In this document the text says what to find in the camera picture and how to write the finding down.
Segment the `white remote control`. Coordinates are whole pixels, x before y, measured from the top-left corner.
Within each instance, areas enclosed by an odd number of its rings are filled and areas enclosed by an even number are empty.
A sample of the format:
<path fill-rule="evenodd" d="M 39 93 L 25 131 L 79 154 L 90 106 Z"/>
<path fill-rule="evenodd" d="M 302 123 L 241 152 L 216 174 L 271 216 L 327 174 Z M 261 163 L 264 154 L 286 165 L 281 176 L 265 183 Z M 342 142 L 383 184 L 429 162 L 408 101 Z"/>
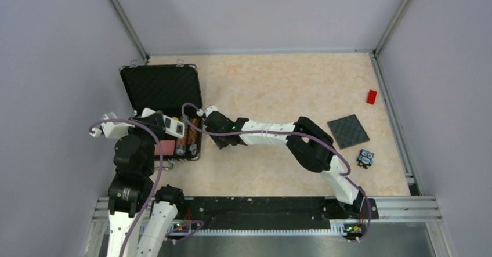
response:
<path fill-rule="evenodd" d="M 185 124 L 180 120 L 164 115 L 161 111 L 144 108 L 140 120 L 150 129 L 178 139 L 185 136 Z"/>

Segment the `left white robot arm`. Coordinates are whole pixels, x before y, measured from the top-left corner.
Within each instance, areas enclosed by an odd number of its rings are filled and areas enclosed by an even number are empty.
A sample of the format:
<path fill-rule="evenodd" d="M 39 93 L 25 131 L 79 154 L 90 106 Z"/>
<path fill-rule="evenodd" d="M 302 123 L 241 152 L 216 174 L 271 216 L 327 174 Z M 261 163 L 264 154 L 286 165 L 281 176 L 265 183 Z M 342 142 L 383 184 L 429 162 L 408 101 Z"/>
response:
<path fill-rule="evenodd" d="M 154 189 L 155 144 L 167 133 L 183 132 L 181 122 L 162 112 L 145 109 L 131 123 L 118 122 L 114 113 L 101 125 L 106 138 L 116 139 L 116 174 L 108 189 L 110 235 L 107 256 L 157 256 L 175 218 L 184 215 L 183 191 Z"/>

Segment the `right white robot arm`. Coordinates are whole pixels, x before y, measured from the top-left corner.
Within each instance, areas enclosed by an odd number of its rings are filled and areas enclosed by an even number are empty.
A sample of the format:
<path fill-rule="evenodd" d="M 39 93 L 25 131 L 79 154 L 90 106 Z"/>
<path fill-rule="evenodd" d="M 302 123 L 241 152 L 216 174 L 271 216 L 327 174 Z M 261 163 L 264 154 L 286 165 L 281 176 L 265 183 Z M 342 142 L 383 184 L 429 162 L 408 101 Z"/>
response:
<path fill-rule="evenodd" d="M 296 122 L 271 124 L 238 118 L 232 121 L 216 107 L 203 113 L 206 133 L 220 148 L 269 145 L 286 147 L 306 170 L 318 173 L 331 186 L 341 212 L 349 217 L 371 217 L 371 202 L 349 178 L 350 166 L 333 147 L 333 139 L 307 117 Z"/>

